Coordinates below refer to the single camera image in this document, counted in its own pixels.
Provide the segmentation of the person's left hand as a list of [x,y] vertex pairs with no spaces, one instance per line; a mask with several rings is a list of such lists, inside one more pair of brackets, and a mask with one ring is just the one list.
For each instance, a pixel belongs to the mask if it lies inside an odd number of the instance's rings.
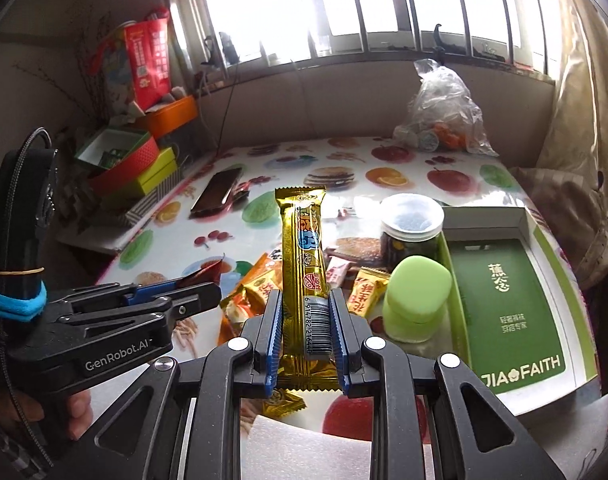
[[[22,408],[28,422],[40,422],[49,418],[51,413],[46,414],[42,405],[25,393],[16,391],[16,400]],[[93,422],[93,411],[91,406],[91,391],[81,391],[73,394],[65,401],[57,401],[53,414],[58,417],[64,425],[67,437],[70,440],[78,440]],[[0,390],[0,427],[7,434],[16,434],[20,429],[20,417],[17,414],[10,394],[6,390]]]

